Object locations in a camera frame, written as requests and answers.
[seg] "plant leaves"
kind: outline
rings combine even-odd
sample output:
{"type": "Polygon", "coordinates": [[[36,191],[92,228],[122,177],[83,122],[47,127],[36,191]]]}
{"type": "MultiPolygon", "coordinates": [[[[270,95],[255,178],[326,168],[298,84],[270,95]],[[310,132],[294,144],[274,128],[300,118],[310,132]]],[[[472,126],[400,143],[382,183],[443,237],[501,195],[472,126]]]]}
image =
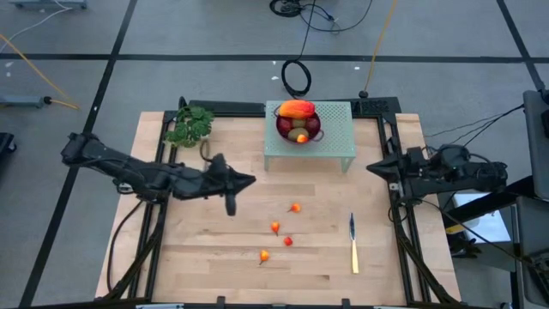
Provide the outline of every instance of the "plant leaves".
{"type": "Polygon", "coordinates": [[[211,130],[209,125],[203,121],[197,121],[192,125],[192,131],[198,136],[206,136],[211,130]]]}
{"type": "Polygon", "coordinates": [[[200,135],[195,131],[190,130],[188,138],[190,141],[198,141],[200,139],[200,135]]]}
{"type": "Polygon", "coordinates": [[[212,121],[214,121],[214,114],[210,111],[204,111],[204,116],[202,117],[202,120],[207,123],[211,123],[212,121]]]}
{"type": "Polygon", "coordinates": [[[175,132],[166,132],[166,140],[168,142],[175,142],[177,140],[177,138],[175,137],[175,132]]]}
{"type": "Polygon", "coordinates": [[[176,124],[175,130],[173,131],[173,133],[177,140],[182,140],[187,138],[187,135],[189,134],[189,129],[187,127],[187,124],[185,123],[176,124]]]}
{"type": "Polygon", "coordinates": [[[190,115],[194,119],[200,120],[204,117],[205,114],[206,114],[206,110],[204,110],[204,108],[202,108],[202,107],[199,107],[199,106],[191,106],[190,107],[190,115]]]}
{"type": "Polygon", "coordinates": [[[178,123],[184,122],[186,118],[190,117],[189,107],[183,107],[178,110],[177,120],[178,123]]]}
{"type": "Polygon", "coordinates": [[[196,146],[196,142],[195,142],[195,141],[188,141],[188,140],[185,140],[185,141],[181,142],[181,144],[182,144],[183,147],[185,147],[185,148],[191,148],[191,147],[195,147],[195,146],[196,146]]]}

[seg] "yellow cable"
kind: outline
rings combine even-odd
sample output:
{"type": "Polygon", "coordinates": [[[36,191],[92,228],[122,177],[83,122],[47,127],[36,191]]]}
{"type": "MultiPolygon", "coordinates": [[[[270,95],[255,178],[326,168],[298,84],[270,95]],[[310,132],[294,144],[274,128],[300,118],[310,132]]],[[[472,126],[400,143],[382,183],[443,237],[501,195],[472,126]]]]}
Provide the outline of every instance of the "yellow cable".
{"type": "Polygon", "coordinates": [[[54,99],[51,99],[50,100],[51,103],[58,103],[58,104],[61,104],[62,106],[67,106],[69,108],[72,108],[72,109],[76,109],[76,110],[79,110],[80,107],[74,105],[74,104],[70,104],[70,103],[67,103],[67,102],[63,102],[63,101],[60,101],[60,100],[54,100],[54,99]]]}
{"type": "Polygon", "coordinates": [[[3,39],[3,40],[6,42],[6,44],[8,44],[8,46],[11,47],[11,49],[13,49],[15,52],[17,52],[17,54],[19,54],[19,56],[20,56],[23,60],[25,60],[25,62],[27,62],[27,64],[28,64],[31,68],[33,68],[33,70],[34,70],[40,77],[42,77],[42,79],[43,79],[45,82],[47,82],[50,86],[52,86],[54,89],[56,89],[57,92],[58,92],[59,94],[61,94],[67,101],[69,101],[69,102],[72,102],[72,101],[73,101],[73,100],[72,100],[63,90],[61,90],[58,86],[56,86],[53,82],[51,82],[47,77],[45,77],[44,74],[42,74],[42,72],[40,72],[40,70],[38,70],[38,68],[37,68],[32,62],[30,62],[30,60],[28,60],[27,57],[25,57],[25,55],[24,55],[21,51],[19,51],[19,50],[17,49],[17,47],[15,47],[13,44],[11,44],[11,42],[10,42],[8,39],[6,39],[5,36],[3,36],[3,35],[0,34],[0,39],[3,39]]]}
{"type": "Polygon", "coordinates": [[[371,57],[370,72],[368,72],[368,79],[366,80],[366,86],[364,86],[364,91],[366,91],[366,89],[368,88],[368,84],[370,83],[371,76],[374,74],[374,63],[376,62],[377,52],[379,51],[379,46],[381,46],[381,42],[383,41],[385,30],[387,30],[387,28],[389,27],[389,24],[391,23],[391,17],[393,17],[393,12],[395,11],[396,2],[397,0],[393,0],[393,5],[391,5],[391,9],[389,10],[387,19],[385,19],[385,25],[383,26],[383,30],[381,31],[381,34],[379,34],[379,39],[377,39],[376,48],[374,49],[374,54],[371,57]]]}

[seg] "black floor tape line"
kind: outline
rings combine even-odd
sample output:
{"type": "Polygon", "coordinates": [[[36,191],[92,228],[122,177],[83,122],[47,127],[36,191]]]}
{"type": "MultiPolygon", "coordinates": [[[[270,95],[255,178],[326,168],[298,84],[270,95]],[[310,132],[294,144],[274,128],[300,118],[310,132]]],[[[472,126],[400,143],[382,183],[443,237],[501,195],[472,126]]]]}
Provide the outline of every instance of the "black floor tape line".
{"type": "Polygon", "coordinates": [[[497,0],[497,2],[499,9],[501,9],[501,13],[504,15],[505,23],[507,23],[507,27],[509,28],[511,35],[513,36],[516,47],[518,48],[518,51],[521,53],[521,56],[524,59],[524,63],[526,64],[528,73],[532,78],[532,82],[534,82],[536,90],[545,89],[545,85],[540,78],[540,74],[535,68],[534,62],[532,61],[532,58],[530,57],[530,54],[528,53],[528,50],[524,45],[524,41],[522,40],[521,35],[518,33],[518,29],[516,28],[516,24],[513,21],[513,18],[511,17],[509,9],[507,8],[507,4],[505,4],[504,0],[497,0]]]}
{"type": "MultiPolygon", "coordinates": [[[[110,60],[109,54],[25,54],[31,60],[110,60]]],[[[169,54],[119,54],[116,60],[124,61],[287,61],[298,55],[169,55],[169,54]]],[[[304,61],[326,62],[370,62],[372,55],[303,55],[304,61]]],[[[0,59],[21,59],[17,54],[0,54],[0,59]]],[[[549,64],[549,57],[528,59],[533,64],[549,64]]],[[[380,63],[417,63],[417,64],[522,64],[523,57],[468,57],[468,56],[377,56],[380,63]]]]}
{"type": "MultiPolygon", "coordinates": [[[[116,63],[116,58],[117,55],[120,53],[120,48],[122,47],[122,43],[124,42],[124,37],[126,35],[126,32],[128,31],[128,26],[130,25],[131,16],[134,13],[136,4],[137,0],[130,0],[130,3],[128,4],[128,8],[126,9],[126,14],[124,15],[120,30],[118,31],[118,36],[114,43],[114,47],[112,48],[111,56],[109,57],[109,61],[106,65],[105,73],[103,73],[103,77],[101,78],[97,94],[94,98],[94,103],[92,105],[90,113],[87,116],[87,121],[84,125],[84,132],[91,132],[92,128],[94,127],[95,119],[97,118],[97,112],[99,111],[103,98],[105,97],[105,91],[107,89],[109,81],[111,80],[112,70],[114,68],[114,64],[116,63]]],[[[55,241],[55,238],[57,236],[57,231],[59,230],[59,226],[61,225],[63,214],[65,212],[65,209],[67,208],[70,192],[72,191],[72,188],[75,184],[77,174],[78,168],[70,168],[69,172],[67,173],[67,178],[65,179],[63,189],[61,190],[59,199],[57,200],[57,205],[55,207],[55,210],[53,211],[53,215],[51,216],[50,224],[45,232],[42,246],[40,247],[38,256],[34,261],[33,270],[31,271],[31,274],[28,278],[25,291],[23,292],[21,302],[19,303],[19,307],[29,307],[33,304],[34,295],[36,295],[40,279],[42,278],[42,274],[44,273],[44,268],[46,266],[48,257],[50,256],[53,242],[55,241]]]]}

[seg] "orange pepper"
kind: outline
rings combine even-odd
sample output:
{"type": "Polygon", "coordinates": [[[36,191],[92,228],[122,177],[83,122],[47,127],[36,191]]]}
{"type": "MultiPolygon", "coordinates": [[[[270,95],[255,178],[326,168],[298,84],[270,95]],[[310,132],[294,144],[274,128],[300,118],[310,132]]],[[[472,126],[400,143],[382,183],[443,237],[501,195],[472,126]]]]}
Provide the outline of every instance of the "orange pepper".
{"type": "Polygon", "coordinates": [[[301,211],[301,205],[299,205],[298,203],[293,203],[292,207],[288,210],[288,212],[290,211],[293,211],[294,213],[298,213],[299,211],[301,211]]]}
{"type": "Polygon", "coordinates": [[[261,250],[259,253],[259,258],[261,259],[260,265],[268,260],[268,252],[266,250],[261,250]]]}
{"type": "Polygon", "coordinates": [[[299,134],[298,135],[298,140],[297,140],[299,143],[304,143],[304,142],[308,142],[309,141],[309,138],[307,138],[307,136],[303,135],[303,134],[299,134]]]}
{"type": "Polygon", "coordinates": [[[271,229],[276,233],[276,236],[278,236],[278,230],[281,229],[281,224],[278,221],[273,221],[273,223],[271,223],[271,229]]]}

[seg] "kiwi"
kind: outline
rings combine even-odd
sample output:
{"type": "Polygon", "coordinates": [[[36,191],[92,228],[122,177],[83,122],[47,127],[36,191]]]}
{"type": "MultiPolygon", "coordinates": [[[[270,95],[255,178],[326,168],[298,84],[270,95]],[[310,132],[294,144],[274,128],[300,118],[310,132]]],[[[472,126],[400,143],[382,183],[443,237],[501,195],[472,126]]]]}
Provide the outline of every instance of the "kiwi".
{"type": "Polygon", "coordinates": [[[293,128],[304,128],[305,127],[305,119],[292,119],[292,127],[293,128]]]}
{"type": "Polygon", "coordinates": [[[303,134],[304,136],[307,136],[309,138],[309,132],[303,128],[295,128],[292,129],[290,132],[288,132],[288,139],[293,142],[298,141],[298,136],[303,134]]]}

